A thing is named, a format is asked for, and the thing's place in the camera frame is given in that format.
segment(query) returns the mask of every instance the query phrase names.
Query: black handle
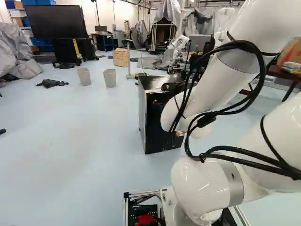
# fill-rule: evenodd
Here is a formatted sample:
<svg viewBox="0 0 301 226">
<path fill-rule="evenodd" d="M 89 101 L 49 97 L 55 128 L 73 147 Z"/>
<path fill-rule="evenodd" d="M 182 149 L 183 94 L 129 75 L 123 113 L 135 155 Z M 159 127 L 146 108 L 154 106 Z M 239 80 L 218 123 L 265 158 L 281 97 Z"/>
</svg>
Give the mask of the black handle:
<svg viewBox="0 0 301 226">
<path fill-rule="evenodd" d="M 0 129 L 0 135 L 5 133 L 6 132 L 6 129 Z"/>
</svg>

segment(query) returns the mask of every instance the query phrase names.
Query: floor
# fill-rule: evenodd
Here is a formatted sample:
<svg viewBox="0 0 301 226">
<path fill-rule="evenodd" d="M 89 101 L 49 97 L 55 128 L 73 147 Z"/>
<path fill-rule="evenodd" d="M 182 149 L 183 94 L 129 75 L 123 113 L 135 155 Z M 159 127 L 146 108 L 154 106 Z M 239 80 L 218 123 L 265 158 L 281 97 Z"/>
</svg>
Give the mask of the floor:
<svg viewBox="0 0 301 226">
<path fill-rule="evenodd" d="M 131 62 L 132 72 L 142 72 L 136 64 Z M 0 136 L 0 226 L 121 226 L 124 192 L 170 185 L 170 169 L 184 151 L 143 154 L 137 86 L 126 79 L 127 68 L 107 58 L 82 66 L 90 70 L 90 86 L 80 85 L 77 68 L 43 65 L 41 75 L 1 89 L 0 129 L 7 133 Z M 105 87 L 102 72 L 107 68 L 116 68 L 116 88 Z M 43 79 L 70 85 L 36 87 Z M 191 139 L 192 151 L 235 144 L 284 95 L 265 87 L 247 111 L 220 117 L 206 139 Z M 253 226 L 298 224 L 300 200 L 297 194 L 274 195 L 242 209 Z"/>
</svg>

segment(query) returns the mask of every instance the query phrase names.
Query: white bucket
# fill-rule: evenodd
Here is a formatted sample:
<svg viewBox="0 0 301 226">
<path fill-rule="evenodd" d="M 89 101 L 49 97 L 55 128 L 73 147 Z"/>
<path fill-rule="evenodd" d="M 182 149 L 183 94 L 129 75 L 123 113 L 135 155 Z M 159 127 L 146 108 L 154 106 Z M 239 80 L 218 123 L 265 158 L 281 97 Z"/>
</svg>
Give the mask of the white bucket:
<svg viewBox="0 0 301 226">
<path fill-rule="evenodd" d="M 82 67 L 77 69 L 77 74 L 79 75 L 80 83 L 83 86 L 91 85 L 90 72 L 87 68 Z"/>
<path fill-rule="evenodd" d="M 116 70 L 115 69 L 107 69 L 103 72 L 103 77 L 105 81 L 105 85 L 109 88 L 113 88 L 116 86 Z"/>
</svg>

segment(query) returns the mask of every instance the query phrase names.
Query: blue bin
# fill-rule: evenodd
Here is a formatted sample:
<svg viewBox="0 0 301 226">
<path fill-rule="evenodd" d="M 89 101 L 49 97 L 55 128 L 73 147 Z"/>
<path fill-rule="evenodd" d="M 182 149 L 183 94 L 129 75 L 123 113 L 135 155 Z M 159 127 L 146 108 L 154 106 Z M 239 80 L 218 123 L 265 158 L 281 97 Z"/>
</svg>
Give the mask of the blue bin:
<svg viewBox="0 0 301 226">
<path fill-rule="evenodd" d="M 15 8 L 15 1 L 13 0 L 5 0 L 5 4 L 6 4 L 6 8 L 10 9 L 10 8 Z"/>
<path fill-rule="evenodd" d="M 36 0 L 37 5 L 55 5 L 56 1 L 55 0 Z"/>
<path fill-rule="evenodd" d="M 25 27 L 30 27 L 30 23 L 29 23 L 28 17 L 23 17 L 23 22 L 24 22 Z"/>
<path fill-rule="evenodd" d="M 21 0 L 21 2 L 24 6 L 35 6 L 35 5 L 37 5 L 36 0 Z"/>
<path fill-rule="evenodd" d="M 35 37 L 30 37 L 30 39 L 32 40 L 32 44 L 34 46 L 45 46 L 45 45 L 47 45 L 46 40 L 44 40 L 44 39 L 37 39 Z"/>
</svg>

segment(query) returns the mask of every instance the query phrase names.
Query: black monitor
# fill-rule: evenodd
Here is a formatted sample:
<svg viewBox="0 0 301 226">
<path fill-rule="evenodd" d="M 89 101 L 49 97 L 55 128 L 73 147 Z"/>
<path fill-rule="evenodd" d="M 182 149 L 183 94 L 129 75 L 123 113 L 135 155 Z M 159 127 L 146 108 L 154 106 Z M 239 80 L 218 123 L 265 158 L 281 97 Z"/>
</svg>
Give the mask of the black monitor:
<svg viewBox="0 0 301 226">
<path fill-rule="evenodd" d="M 25 6 L 35 38 L 86 38 L 87 31 L 80 6 Z"/>
</svg>

